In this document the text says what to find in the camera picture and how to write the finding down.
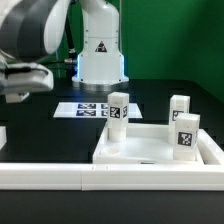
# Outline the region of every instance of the green background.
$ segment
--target green background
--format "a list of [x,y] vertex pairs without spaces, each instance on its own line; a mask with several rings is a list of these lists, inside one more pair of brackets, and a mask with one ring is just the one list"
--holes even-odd
[[[119,0],[109,2],[119,10]],[[194,81],[224,102],[223,0],[122,2],[121,51],[129,78]],[[69,19],[75,48],[80,52],[80,4],[70,7]],[[67,52],[64,37],[58,57],[68,57]],[[55,60],[55,55],[48,60]]]

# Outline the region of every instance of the black cable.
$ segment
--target black cable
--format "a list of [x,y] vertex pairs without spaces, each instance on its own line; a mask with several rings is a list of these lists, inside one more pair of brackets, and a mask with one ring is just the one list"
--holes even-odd
[[67,36],[67,41],[68,41],[68,47],[69,49],[74,49],[74,44],[73,44],[73,39],[72,39],[72,31],[71,31],[71,27],[69,24],[69,20],[68,20],[68,15],[66,17],[66,22],[65,22],[65,33]]
[[64,61],[49,61],[49,62],[42,62],[42,65],[51,65],[51,64],[64,64]]

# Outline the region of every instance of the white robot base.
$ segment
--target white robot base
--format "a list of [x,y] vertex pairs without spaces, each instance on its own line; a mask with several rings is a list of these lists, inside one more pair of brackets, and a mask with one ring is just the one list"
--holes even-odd
[[93,83],[85,83],[82,79],[74,76],[72,78],[72,85],[75,88],[80,88],[87,91],[115,91],[118,89],[126,89],[128,88],[129,79],[125,77],[123,80],[120,80],[117,83],[112,84],[93,84]]

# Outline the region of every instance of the white tray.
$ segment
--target white tray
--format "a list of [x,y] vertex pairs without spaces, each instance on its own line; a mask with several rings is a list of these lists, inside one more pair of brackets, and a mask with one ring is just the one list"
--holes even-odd
[[[162,129],[165,134],[167,129],[167,126],[133,124],[135,126],[145,130],[142,135],[146,138],[148,128],[159,130],[159,133],[151,133],[152,138],[161,135]],[[134,129],[129,129],[129,136],[136,133]],[[103,144],[104,134],[105,131],[99,144]],[[0,163],[0,189],[224,191],[223,151],[203,130],[199,131],[198,148],[204,164],[199,159],[184,164]]]
[[173,146],[167,140],[167,125],[129,123],[127,138],[122,142],[108,140],[108,129],[105,126],[93,155],[93,163],[204,164],[198,148],[196,151],[196,161],[174,160]]

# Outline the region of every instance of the black table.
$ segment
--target black table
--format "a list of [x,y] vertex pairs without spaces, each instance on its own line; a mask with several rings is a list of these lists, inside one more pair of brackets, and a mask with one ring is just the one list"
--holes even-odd
[[[130,102],[143,119],[168,124],[174,94],[191,96],[191,113],[200,128],[224,149],[224,104],[188,81],[131,80]],[[36,93],[21,104],[0,98],[0,126],[8,142],[1,162],[91,163],[105,119],[54,119],[59,102],[107,102],[108,93],[73,89],[55,80],[49,93]],[[223,192],[192,191],[0,191],[0,223],[223,223]]]

